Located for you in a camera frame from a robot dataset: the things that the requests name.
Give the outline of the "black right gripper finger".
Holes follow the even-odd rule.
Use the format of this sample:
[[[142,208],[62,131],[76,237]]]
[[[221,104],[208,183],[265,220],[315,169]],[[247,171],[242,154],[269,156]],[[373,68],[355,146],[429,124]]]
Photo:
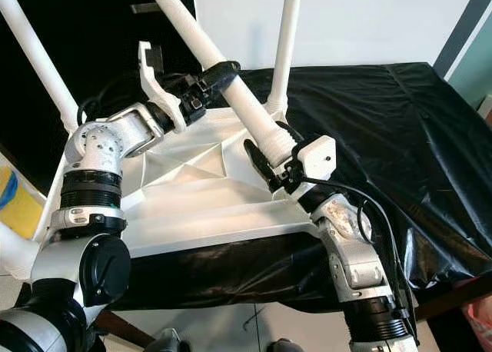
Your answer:
[[[268,190],[278,189],[278,176],[275,174],[273,168],[270,166],[270,162],[260,148],[252,140],[244,141],[244,151],[248,155],[250,162],[257,173],[261,176],[264,183],[267,185]]]

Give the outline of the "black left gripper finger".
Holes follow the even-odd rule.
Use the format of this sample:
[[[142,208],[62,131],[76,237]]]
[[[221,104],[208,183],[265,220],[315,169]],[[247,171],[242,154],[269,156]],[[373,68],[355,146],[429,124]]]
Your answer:
[[[205,68],[199,75],[199,91],[203,96],[221,93],[239,76],[239,61],[219,61],[210,68]]]

